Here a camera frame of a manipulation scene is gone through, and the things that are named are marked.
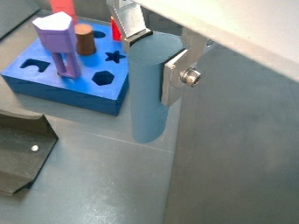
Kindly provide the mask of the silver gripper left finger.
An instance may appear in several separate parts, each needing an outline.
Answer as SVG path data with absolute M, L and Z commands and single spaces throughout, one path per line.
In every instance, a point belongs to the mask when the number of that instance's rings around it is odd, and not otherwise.
M 146 27 L 142 6 L 132 0 L 107 0 L 107 7 L 122 34 L 124 51 L 144 37 L 154 34 Z

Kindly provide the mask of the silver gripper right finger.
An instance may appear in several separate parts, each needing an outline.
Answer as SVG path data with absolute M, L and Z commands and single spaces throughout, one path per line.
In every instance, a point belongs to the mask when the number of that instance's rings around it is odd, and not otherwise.
M 194 88 L 199 84 L 202 73 L 195 67 L 203 54 L 214 47 L 214 41 L 184 28 L 182 45 L 183 49 L 163 66 L 162 104 L 167 107 L 180 99 L 186 87 Z

